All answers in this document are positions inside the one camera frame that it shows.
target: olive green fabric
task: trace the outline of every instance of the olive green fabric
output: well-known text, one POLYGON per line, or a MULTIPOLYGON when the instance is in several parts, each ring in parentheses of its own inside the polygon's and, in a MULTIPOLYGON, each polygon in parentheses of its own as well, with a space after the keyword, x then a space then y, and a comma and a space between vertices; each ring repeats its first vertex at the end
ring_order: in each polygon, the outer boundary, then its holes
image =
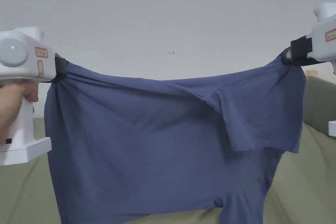
POLYGON ((308 77, 304 94, 304 122, 328 136, 329 121, 336 121, 336 85, 308 77))
MULTIPOLYGON (((44 137, 43 119, 34 121, 36 138, 44 137)), ((26 164, 0 166, 1 224, 60 224, 48 157, 26 164)))

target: red label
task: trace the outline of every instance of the red label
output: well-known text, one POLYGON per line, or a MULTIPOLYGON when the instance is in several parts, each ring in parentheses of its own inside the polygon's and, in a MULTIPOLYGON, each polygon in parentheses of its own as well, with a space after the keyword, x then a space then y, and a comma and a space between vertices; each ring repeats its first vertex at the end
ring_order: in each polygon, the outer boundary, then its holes
POLYGON ((35 53, 37 57, 47 58, 48 51, 45 48, 35 47, 35 53))
POLYGON ((325 40, 326 42, 332 41, 332 40, 336 40, 336 29, 328 31, 325 34, 325 40))
POLYGON ((43 77, 44 76, 44 68, 43 68, 43 61, 42 60, 37 61, 37 68, 39 70, 38 77, 43 77))

